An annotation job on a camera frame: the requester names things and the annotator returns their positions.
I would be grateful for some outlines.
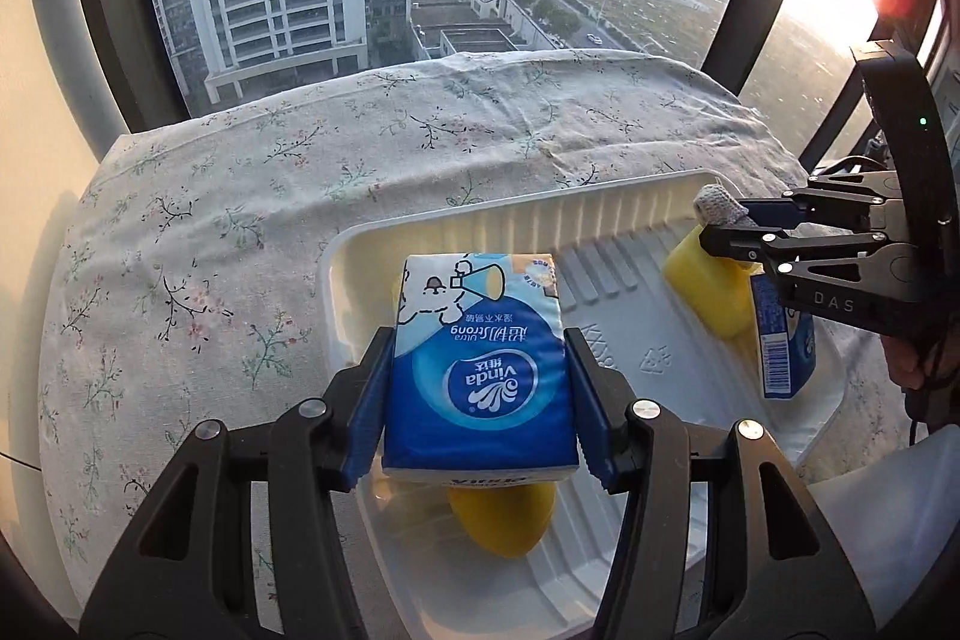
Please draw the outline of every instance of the hand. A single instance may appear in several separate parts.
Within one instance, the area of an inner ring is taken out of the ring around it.
[[[926,361],[923,365],[920,365],[917,350],[909,342],[894,338],[894,336],[882,335],[880,343],[883,345],[883,353],[886,355],[890,379],[901,389],[920,389],[926,375],[933,372],[933,360],[937,353],[936,347],[934,346],[930,350]],[[958,365],[960,365],[960,333],[954,332],[949,335],[947,344],[944,345],[944,353],[940,359],[940,366],[937,368],[937,375],[940,377],[947,375]]]

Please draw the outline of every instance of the barcode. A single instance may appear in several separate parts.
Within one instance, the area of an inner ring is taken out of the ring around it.
[[[763,359],[764,394],[790,393],[790,356],[786,333],[765,333],[760,337]]]

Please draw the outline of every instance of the beige wall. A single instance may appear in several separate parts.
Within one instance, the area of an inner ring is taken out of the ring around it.
[[[47,60],[31,0],[0,0],[0,452],[34,467],[50,280],[64,229],[96,169]],[[0,530],[54,606],[76,617],[40,472],[3,456]]]

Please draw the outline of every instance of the white cloth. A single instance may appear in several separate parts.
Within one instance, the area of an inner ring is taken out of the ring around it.
[[[805,181],[707,76],[609,50],[368,71],[117,140],[66,232],[40,361],[48,506],[80,602],[195,424],[273,420],[323,390],[316,272],[338,232],[697,167],[748,196]],[[816,461],[823,477],[904,440],[899,398],[877,410],[898,394],[877,378],[875,340],[841,338],[851,362],[874,351],[875,366],[854,375],[840,434]],[[354,499],[336,506],[371,637],[405,636]],[[254,539],[265,594],[269,541]]]

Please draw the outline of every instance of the cartoon bear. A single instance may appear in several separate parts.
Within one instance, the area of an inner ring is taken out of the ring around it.
[[[397,324],[409,323],[418,314],[438,314],[445,326],[456,323],[464,314],[460,300],[467,292],[462,287],[454,287],[453,280],[472,271],[473,265],[466,258],[459,258],[452,266],[442,265],[436,256],[407,259]]]

